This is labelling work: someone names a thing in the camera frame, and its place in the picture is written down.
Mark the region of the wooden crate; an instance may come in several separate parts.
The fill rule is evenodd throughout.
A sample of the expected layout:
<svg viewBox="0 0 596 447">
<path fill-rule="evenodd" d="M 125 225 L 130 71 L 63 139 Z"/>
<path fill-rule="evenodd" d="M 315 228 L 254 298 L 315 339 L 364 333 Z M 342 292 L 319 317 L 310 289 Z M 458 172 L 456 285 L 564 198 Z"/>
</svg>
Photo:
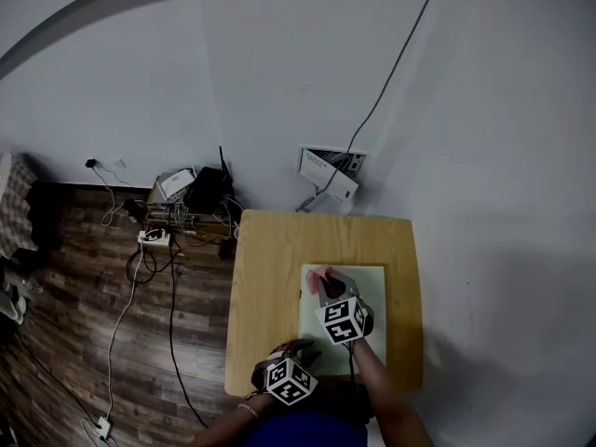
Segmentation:
<svg viewBox="0 0 596 447">
<path fill-rule="evenodd" d="M 148 203 L 145 223 L 165 227 L 191 247 L 216 247 L 221 259 L 229 259 L 236 247 L 233 215 L 234 211 L 222 201 L 213 210 L 201 211 L 188 208 L 179 199 L 168 204 Z"/>
</svg>

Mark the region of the black router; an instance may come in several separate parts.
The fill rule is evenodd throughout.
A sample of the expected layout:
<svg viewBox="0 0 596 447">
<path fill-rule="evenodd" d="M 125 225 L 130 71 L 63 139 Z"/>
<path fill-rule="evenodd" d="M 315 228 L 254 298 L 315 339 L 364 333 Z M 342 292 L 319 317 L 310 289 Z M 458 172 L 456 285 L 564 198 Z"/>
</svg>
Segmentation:
<svg viewBox="0 0 596 447">
<path fill-rule="evenodd" d="M 183 204 L 189 210 L 213 213 L 224 196 L 234 192 L 232 175 L 224 161 L 222 147 L 219 147 L 219 154 L 221 167 L 202 168 L 183 196 Z"/>
</svg>

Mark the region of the pink cloth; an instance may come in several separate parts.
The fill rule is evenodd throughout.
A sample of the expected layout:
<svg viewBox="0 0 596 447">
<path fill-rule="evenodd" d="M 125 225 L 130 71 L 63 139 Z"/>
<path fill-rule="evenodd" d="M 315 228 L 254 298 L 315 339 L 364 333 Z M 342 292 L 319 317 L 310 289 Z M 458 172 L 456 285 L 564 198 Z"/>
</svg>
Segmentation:
<svg viewBox="0 0 596 447">
<path fill-rule="evenodd" d="M 309 270 L 305 276 L 306 286 L 312 295 L 319 292 L 319 281 L 326 279 L 330 275 L 337 275 L 339 271 L 328 264 L 320 265 L 315 269 Z"/>
</svg>

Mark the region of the person's right forearm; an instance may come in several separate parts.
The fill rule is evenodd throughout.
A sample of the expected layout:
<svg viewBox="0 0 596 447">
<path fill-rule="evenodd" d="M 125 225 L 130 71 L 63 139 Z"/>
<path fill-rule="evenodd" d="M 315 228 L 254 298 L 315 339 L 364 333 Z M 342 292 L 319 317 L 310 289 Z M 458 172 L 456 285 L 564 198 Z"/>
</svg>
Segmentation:
<svg viewBox="0 0 596 447">
<path fill-rule="evenodd" d="M 395 388 L 385 365 L 364 338 L 353 342 L 352 354 L 385 446 L 435 447 L 415 408 Z"/>
</svg>

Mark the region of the white router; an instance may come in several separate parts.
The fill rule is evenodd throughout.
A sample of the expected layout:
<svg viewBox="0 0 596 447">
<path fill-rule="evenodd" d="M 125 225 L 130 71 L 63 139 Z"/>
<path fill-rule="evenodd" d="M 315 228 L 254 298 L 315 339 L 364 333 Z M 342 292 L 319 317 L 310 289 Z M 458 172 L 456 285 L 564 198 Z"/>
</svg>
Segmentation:
<svg viewBox="0 0 596 447">
<path fill-rule="evenodd" d="M 165 199 L 182 194 L 195 180 L 195 174 L 189 169 L 164 172 L 157 178 L 157 187 Z"/>
</svg>

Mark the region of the white power strip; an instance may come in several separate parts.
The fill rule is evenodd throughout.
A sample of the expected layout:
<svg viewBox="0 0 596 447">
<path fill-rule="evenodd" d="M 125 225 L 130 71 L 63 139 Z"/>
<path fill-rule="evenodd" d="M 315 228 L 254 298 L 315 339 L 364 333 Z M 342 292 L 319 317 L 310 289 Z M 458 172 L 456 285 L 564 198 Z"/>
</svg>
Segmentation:
<svg viewBox="0 0 596 447">
<path fill-rule="evenodd" d="M 170 247 L 170 234 L 163 228 L 140 230 L 137 242 L 145 248 L 168 249 Z"/>
</svg>

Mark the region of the light green board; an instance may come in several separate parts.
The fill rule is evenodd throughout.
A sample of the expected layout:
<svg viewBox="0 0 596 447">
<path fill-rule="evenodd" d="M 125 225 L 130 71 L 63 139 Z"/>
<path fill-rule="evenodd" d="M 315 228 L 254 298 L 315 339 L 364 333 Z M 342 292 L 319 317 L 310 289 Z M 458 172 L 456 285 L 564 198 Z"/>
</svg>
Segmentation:
<svg viewBox="0 0 596 447">
<path fill-rule="evenodd" d="M 306 274 L 317 264 L 303 264 L 301 271 L 301 301 L 298 337 L 315 341 L 313 347 L 321 352 L 315 363 L 315 376 L 348 376 L 348 351 L 341 345 L 332 345 L 316 315 L 319 299 L 310 293 Z M 360 297 L 373 311 L 372 333 L 366 336 L 377 357 L 386 364 L 386 289 L 385 269 L 382 266 L 334 265 L 333 268 L 353 278 Z"/>
</svg>

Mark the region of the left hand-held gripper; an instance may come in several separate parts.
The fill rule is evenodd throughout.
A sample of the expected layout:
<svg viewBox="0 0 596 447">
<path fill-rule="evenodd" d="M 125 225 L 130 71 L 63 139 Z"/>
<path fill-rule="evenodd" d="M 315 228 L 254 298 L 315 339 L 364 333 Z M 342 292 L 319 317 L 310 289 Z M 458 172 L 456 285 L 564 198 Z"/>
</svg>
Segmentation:
<svg viewBox="0 0 596 447">
<path fill-rule="evenodd" d="M 315 391 L 318 380 L 308 371 L 315 371 L 321 358 L 322 353 L 314 348 L 313 340 L 290 340 L 255 365 L 251 383 L 258 393 L 268 393 L 284 405 L 292 406 Z"/>
</svg>

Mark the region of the recessed wall network box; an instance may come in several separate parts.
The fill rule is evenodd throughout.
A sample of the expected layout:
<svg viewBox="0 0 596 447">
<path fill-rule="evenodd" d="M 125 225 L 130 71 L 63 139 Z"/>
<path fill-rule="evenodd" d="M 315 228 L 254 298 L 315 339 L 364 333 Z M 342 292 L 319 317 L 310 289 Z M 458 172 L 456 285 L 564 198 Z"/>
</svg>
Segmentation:
<svg viewBox="0 0 596 447">
<path fill-rule="evenodd" d="M 350 178 L 359 184 L 359 173 L 367 157 L 365 152 L 346 152 L 339 149 L 331 149 L 326 147 L 301 146 L 298 155 L 297 172 L 302 150 L 304 148 L 312 151 L 317 156 L 331 163 L 336 168 L 343 169 Z"/>
</svg>

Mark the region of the person's left forearm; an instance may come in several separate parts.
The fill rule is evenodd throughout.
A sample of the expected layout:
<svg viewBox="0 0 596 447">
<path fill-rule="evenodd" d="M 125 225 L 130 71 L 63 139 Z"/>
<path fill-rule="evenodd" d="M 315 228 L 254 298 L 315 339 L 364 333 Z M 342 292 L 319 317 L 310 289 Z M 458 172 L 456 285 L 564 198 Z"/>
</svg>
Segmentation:
<svg viewBox="0 0 596 447">
<path fill-rule="evenodd" d="M 258 394 L 240 402 L 196 438 L 196 447 L 229 447 L 248 432 L 275 403 L 270 394 Z"/>
</svg>

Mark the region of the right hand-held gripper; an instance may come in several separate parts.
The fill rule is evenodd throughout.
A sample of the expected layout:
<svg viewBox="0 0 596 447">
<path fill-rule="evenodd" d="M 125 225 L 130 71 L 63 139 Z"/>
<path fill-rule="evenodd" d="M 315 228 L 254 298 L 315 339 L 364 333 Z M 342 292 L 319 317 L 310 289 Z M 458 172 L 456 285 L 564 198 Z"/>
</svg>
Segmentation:
<svg viewBox="0 0 596 447">
<path fill-rule="evenodd" d="M 320 277 L 318 295 L 319 304 L 325 306 L 315 313 L 333 345 L 347 344 L 372 333 L 373 312 L 359 298 L 353 278 L 339 272 Z"/>
</svg>

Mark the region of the person's blue shirt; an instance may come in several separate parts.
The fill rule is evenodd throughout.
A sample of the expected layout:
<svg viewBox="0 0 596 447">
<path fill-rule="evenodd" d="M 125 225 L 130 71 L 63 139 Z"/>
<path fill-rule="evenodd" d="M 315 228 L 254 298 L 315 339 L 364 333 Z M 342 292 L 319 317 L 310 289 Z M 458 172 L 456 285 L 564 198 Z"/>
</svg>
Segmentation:
<svg viewBox="0 0 596 447">
<path fill-rule="evenodd" d="M 287 411 L 267 417 L 238 447 L 368 447 L 365 427 L 317 411 Z"/>
</svg>

